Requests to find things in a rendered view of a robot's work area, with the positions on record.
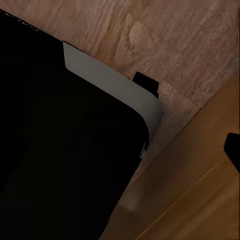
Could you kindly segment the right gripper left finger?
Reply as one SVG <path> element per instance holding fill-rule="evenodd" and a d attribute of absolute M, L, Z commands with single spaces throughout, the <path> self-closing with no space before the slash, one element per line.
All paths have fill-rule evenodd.
<path fill-rule="evenodd" d="M 0 193 L 26 153 L 22 133 L 0 138 Z"/>

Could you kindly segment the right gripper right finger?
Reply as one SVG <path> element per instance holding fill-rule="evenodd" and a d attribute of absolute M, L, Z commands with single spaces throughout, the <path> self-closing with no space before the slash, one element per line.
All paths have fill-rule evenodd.
<path fill-rule="evenodd" d="M 235 133 L 229 133 L 227 135 L 224 151 L 240 172 L 240 135 Z"/>

